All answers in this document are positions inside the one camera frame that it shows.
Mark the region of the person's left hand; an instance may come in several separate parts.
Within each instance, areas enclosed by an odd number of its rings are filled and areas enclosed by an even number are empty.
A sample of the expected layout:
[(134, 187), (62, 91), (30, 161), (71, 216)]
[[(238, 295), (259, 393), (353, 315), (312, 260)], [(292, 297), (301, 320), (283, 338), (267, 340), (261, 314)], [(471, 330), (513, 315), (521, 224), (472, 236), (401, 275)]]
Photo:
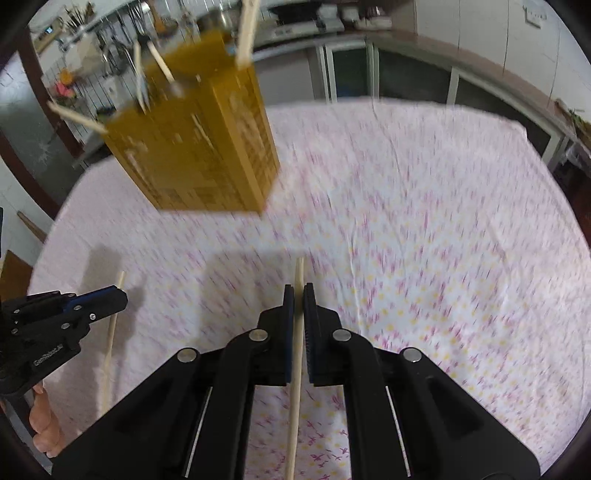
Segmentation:
[(33, 387), (34, 401), (29, 422), (34, 431), (33, 444), (48, 458), (55, 458), (64, 448), (65, 437), (42, 384)]

